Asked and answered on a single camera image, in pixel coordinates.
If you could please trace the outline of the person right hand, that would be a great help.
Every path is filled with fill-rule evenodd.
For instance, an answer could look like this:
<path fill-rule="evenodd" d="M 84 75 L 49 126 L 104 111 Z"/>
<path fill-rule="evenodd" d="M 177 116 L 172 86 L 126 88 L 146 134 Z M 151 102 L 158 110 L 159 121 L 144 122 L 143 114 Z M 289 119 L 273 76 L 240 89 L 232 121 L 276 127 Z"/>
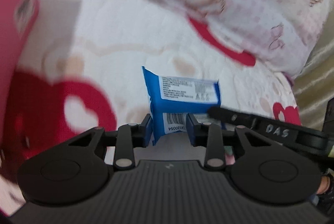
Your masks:
<path fill-rule="evenodd" d="M 322 195 L 330 189 L 332 184 L 332 178 L 333 177 L 331 174 L 327 174 L 321 177 L 321 182 L 316 192 L 317 195 Z"/>

